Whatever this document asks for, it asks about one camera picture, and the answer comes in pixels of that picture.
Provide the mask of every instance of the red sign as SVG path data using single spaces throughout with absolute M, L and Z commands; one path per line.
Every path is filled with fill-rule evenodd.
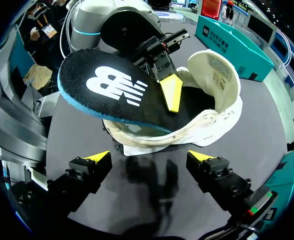
M 222 0 L 203 0 L 201 16 L 219 20 Z

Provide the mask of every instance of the round platform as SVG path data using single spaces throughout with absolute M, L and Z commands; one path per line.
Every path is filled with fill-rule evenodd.
M 177 68 L 185 66 L 194 52 L 206 49 L 194 36 L 194 21 L 162 23 L 164 33 L 181 28 L 191 38 L 170 55 Z M 103 43 L 101 49 L 110 50 Z M 137 157 L 122 155 L 102 129 L 101 119 L 80 112 L 60 96 L 48 136 L 48 179 L 64 174 L 76 156 L 110 150 L 113 164 L 97 194 L 90 194 L 69 218 L 114 234 L 130 231 L 147 236 L 150 227 L 159 225 L 158 235 L 188 240 L 225 225 L 229 213 L 221 210 L 210 194 L 203 194 L 187 171 L 187 151 L 223 156 L 238 175 L 252 179 L 253 190 L 268 179 L 287 152 L 280 115 L 265 84 L 242 79 L 241 86 L 241 118 L 221 139 L 207 147 L 174 145 Z

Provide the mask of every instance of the lanyard badge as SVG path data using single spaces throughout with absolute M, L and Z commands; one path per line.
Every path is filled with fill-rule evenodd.
M 56 35 L 57 31 L 53 28 L 53 26 L 48 23 L 47 18 L 45 14 L 43 15 L 43 18 L 45 19 L 46 26 L 43 26 L 41 22 L 37 19 L 37 23 L 40 25 L 41 30 L 47 35 L 48 38 L 52 38 L 53 36 Z

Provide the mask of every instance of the gray table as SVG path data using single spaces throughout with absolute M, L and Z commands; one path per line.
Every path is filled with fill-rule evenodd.
M 183 23 L 162 24 L 164 32 L 186 28 L 191 35 L 190 39 L 183 41 L 179 51 L 171 54 L 176 67 L 185 66 L 192 53 L 206 49 L 194 36 L 195 23 Z M 185 168 L 187 150 L 225 157 L 237 174 L 252 179 L 253 190 L 265 182 L 287 152 L 280 115 L 265 84 L 242 79 L 241 85 L 241 118 L 221 139 L 207 147 L 192 144 L 170 146 L 161 152 L 137 157 L 144 164 L 151 161 L 156 164 L 160 183 L 165 179 L 167 159 L 178 167 L 179 190 L 172 199 L 172 221 L 164 235 L 195 240 L 223 226 L 230 217 L 209 194 L 200 191 Z M 68 162 L 76 156 L 111 151 L 113 168 L 101 188 L 97 194 L 90 194 L 69 218 L 114 234 L 155 220 L 148 202 L 147 186 L 129 182 L 125 173 L 127 157 L 115 149 L 111 137 L 102 129 L 100 119 L 80 112 L 59 97 L 47 146 L 48 179 L 62 175 Z

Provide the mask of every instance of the blue insole edge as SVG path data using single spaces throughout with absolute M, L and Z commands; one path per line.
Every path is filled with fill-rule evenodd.
M 139 122 L 139 121 L 130 121 L 130 120 L 121 119 L 121 118 L 117 118 L 117 117 L 110 116 L 110 115 L 105 115 L 105 114 L 94 111 L 94 110 L 80 104 L 79 102 L 77 102 L 75 99 L 73 99 L 69 94 L 67 94 L 64 91 L 63 87 L 61 86 L 59 75 L 60 75 L 60 71 L 58 72 L 58 78 L 57 78 L 57 85 L 58 85 L 58 89 L 60 91 L 60 94 L 62 95 L 62 97 L 70 105 L 74 106 L 76 109 L 78 109 L 78 110 L 80 110 L 80 111 L 82 111 L 82 112 L 84 112 L 86 114 L 89 114 L 89 115 L 92 115 L 94 117 L 100 118 L 100 119 L 106 119 L 106 120 L 110 120 L 110 121 L 118 122 L 118 123 L 123 123 L 123 124 L 132 124 L 132 125 L 144 126 L 144 127 L 148 127 L 148 128 L 158 129 L 158 130 L 164 131 L 166 133 L 171 133 L 172 132 L 172 131 L 170 131 L 168 129 L 165 129 L 163 127 L 153 125 L 153 124 L 150 124 L 150 123 Z

